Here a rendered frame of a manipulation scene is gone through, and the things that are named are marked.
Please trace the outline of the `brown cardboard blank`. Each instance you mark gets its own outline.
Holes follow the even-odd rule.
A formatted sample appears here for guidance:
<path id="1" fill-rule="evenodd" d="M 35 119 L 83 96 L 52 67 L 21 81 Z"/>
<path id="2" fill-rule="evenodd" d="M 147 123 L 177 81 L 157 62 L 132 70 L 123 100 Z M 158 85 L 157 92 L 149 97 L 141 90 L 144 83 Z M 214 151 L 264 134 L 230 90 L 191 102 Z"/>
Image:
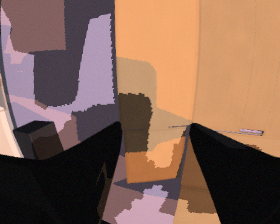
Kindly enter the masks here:
<path id="1" fill-rule="evenodd" d="M 179 178 L 192 123 L 280 157 L 280 0 L 115 0 L 115 35 L 127 183 Z M 180 185 L 173 224 L 220 224 L 190 136 Z"/>

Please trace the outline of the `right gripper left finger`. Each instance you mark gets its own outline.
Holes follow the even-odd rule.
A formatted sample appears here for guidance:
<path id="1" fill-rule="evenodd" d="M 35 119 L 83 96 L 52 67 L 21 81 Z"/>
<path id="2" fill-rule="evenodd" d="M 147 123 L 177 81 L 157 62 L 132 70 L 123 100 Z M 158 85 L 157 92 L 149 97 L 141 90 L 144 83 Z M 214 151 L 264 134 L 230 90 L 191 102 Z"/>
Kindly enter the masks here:
<path id="1" fill-rule="evenodd" d="M 43 209 L 55 224 L 101 224 L 121 141 L 116 121 L 48 159 L 0 154 L 0 194 Z"/>

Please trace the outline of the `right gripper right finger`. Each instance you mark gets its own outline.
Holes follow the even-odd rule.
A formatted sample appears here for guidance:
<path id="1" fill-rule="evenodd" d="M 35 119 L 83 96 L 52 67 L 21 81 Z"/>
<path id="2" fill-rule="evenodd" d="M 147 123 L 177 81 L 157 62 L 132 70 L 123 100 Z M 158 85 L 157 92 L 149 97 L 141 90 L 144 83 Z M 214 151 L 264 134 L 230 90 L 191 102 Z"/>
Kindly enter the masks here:
<path id="1" fill-rule="evenodd" d="M 264 224 L 280 209 L 280 157 L 198 123 L 189 136 L 221 224 Z"/>

